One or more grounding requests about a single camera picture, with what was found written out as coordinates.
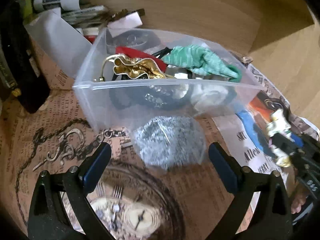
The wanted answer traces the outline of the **person's right hand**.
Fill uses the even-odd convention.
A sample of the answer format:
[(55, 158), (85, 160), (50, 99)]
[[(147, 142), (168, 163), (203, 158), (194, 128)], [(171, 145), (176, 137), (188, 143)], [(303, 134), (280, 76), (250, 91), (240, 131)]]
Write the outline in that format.
[(296, 184), (296, 188), (292, 194), (291, 213), (300, 213), (306, 199), (309, 196), (309, 190), (301, 183)]

